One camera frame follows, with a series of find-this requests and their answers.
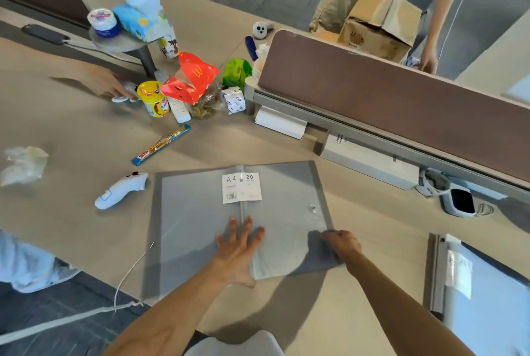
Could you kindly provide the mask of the long white box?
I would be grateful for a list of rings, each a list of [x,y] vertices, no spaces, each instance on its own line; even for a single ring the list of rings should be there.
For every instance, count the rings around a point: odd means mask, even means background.
[[[355,143],[341,134],[328,134],[320,157],[405,191],[418,185],[417,165]]]

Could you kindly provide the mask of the black flat device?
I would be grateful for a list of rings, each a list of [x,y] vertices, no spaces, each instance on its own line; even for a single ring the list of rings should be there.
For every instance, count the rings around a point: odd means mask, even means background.
[[[68,35],[48,29],[40,24],[26,24],[21,27],[21,31],[32,37],[57,46],[65,45],[70,41]]]

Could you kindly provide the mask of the person's left hand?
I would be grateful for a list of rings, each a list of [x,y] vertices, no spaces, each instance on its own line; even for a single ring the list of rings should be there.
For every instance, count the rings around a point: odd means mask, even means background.
[[[229,235],[225,238],[222,234],[215,236],[216,253],[211,261],[215,270],[220,273],[224,283],[241,285],[254,288],[256,280],[250,273],[250,265],[255,255],[250,253],[250,234],[253,230],[254,218],[248,217],[238,230],[239,245],[231,247],[228,243]]]

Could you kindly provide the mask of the red paper meal box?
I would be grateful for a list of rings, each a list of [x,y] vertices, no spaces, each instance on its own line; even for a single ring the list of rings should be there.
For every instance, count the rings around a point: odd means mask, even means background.
[[[162,84],[161,92],[168,98],[196,105],[214,82],[219,69],[190,52],[179,51],[177,56],[180,69]]]

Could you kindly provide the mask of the clear bag of snacks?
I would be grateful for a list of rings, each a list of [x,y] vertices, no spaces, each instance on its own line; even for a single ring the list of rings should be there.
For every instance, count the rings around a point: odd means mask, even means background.
[[[221,101],[221,90],[216,84],[210,84],[195,105],[192,105],[189,112],[191,118],[204,120],[212,117]]]

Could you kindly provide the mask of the person's left forearm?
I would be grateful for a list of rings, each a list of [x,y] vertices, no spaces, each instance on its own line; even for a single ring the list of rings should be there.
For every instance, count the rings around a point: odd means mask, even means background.
[[[180,356],[215,299],[233,282],[226,259],[214,259],[133,322],[102,356]]]

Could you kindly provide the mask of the white remote control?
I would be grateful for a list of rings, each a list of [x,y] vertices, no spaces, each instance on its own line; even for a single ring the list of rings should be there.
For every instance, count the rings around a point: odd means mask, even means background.
[[[174,118],[179,124],[185,124],[191,120],[191,115],[184,102],[171,97],[166,97],[166,99]]]

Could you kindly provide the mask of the white handheld controller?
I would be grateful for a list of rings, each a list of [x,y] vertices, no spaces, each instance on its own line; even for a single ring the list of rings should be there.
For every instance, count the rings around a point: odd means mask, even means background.
[[[274,24],[269,21],[258,21],[252,27],[252,36],[255,39],[265,39],[269,32],[274,29]]]
[[[94,205],[99,210],[106,210],[121,202],[130,192],[145,190],[148,176],[149,174],[145,172],[133,172],[124,176],[103,192]]]

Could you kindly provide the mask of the small white box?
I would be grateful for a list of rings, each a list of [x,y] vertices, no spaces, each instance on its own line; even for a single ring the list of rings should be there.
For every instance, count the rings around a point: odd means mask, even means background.
[[[257,111],[255,124],[295,139],[303,138],[308,125],[306,121],[265,106],[261,106]]]

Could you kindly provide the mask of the person's right hand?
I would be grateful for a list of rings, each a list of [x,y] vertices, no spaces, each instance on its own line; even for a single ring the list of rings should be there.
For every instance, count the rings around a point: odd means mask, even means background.
[[[362,256],[362,249],[359,241],[352,232],[346,231],[346,261],[343,263],[347,267],[353,266]]]

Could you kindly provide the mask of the white patterned paper roll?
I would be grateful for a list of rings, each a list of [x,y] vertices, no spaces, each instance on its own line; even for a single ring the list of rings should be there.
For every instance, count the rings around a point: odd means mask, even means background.
[[[247,108],[244,93],[239,87],[223,89],[221,97],[228,115],[244,112]]]

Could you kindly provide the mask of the long candy bar packet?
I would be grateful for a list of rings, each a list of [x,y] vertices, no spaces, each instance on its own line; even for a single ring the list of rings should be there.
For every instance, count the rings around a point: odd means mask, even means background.
[[[135,158],[131,160],[131,163],[134,166],[141,165],[148,158],[160,152],[162,149],[167,147],[169,144],[171,144],[173,141],[175,141],[177,138],[179,138],[183,134],[187,133],[189,130],[190,130],[190,125],[183,124],[182,126],[180,126],[179,129],[174,131],[172,134],[169,134],[168,136],[161,138],[155,145],[151,146],[148,150],[143,151],[141,154],[137,155]]]

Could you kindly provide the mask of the brown desk divider panel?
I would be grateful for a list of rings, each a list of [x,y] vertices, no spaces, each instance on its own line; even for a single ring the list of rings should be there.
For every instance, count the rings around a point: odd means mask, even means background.
[[[530,183],[529,106],[287,30],[258,84]]]

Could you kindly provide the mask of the white device with black screen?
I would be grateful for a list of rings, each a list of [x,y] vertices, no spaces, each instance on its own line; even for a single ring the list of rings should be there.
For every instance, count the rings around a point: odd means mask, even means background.
[[[441,195],[443,210],[454,217],[473,218],[477,216],[471,191],[462,186],[452,185]]]

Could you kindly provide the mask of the gray document folder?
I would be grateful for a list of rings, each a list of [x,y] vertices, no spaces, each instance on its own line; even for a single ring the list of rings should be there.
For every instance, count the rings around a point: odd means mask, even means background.
[[[231,217],[239,228],[253,218],[250,240],[266,231],[250,264],[255,280],[339,265],[322,235],[334,226],[312,160],[160,172],[152,188],[143,299],[163,298],[207,264]]]

